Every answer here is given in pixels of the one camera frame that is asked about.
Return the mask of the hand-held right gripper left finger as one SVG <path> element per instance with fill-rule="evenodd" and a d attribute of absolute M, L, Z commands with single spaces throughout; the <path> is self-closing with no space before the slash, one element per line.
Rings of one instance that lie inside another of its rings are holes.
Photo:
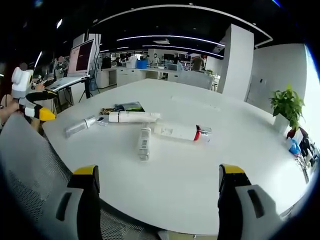
<path fill-rule="evenodd" d="M 88 165 L 53 189 L 39 228 L 46 240 L 101 240 L 100 219 L 99 167 Z"/>

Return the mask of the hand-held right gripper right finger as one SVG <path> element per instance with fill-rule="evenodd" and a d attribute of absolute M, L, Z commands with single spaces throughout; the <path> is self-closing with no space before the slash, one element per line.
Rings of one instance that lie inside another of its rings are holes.
<path fill-rule="evenodd" d="M 275 201 L 245 171 L 219 165 L 219 240 L 271 240 L 283 221 Z"/>

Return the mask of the person's left hand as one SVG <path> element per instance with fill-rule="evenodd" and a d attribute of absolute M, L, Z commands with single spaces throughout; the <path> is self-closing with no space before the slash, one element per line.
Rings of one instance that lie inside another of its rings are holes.
<path fill-rule="evenodd" d="M 0 128 L 5 125 L 9 117 L 14 113 L 23 114 L 20 111 L 18 102 L 10 94 L 5 94 L 0 102 Z"/>

